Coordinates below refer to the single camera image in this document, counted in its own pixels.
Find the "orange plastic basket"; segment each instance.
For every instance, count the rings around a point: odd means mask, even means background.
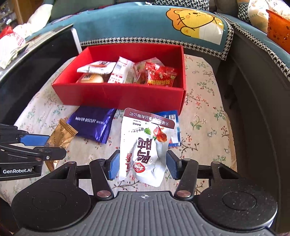
[[[267,37],[290,53],[290,21],[275,12],[269,13]]]

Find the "metal screw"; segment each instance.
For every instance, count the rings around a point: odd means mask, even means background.
[[[176,194],[179,197],[190,197],[191,196],[191,192],[189,192],[187,190],[179,190],[179,191],[177,191]]]
[[[97,192],[97,196],[106,198],[106,197],[111,196],[111,192],[108,190],[101,190]]]

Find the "green vegetable illustration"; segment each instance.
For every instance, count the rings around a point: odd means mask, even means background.
[[[149,128],[145,128],[144,132],[145,132],[146,134],[151,135],[151,130],[150,130]]]

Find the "gray ribbed plate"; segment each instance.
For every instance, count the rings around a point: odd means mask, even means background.
[[[267,229],[233,233],[205,221],[190,202],[169,192],[119,192],[96,204],[91,214],[71,228],[38,233],[21,229],[15,236],[273,236]]]

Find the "red cardboard box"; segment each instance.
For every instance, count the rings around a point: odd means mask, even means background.
[[[77,69],[95,61],[116,62],[119,56],[133,62],[157,57],[165,66],[178,70],[173,87],[160,85],[76,83]],[[145,112],[177,110],[181,113],[186,94],[183,47],[168,44],[121,43],[87,47],[52,84],[65,105],[96,106]]]

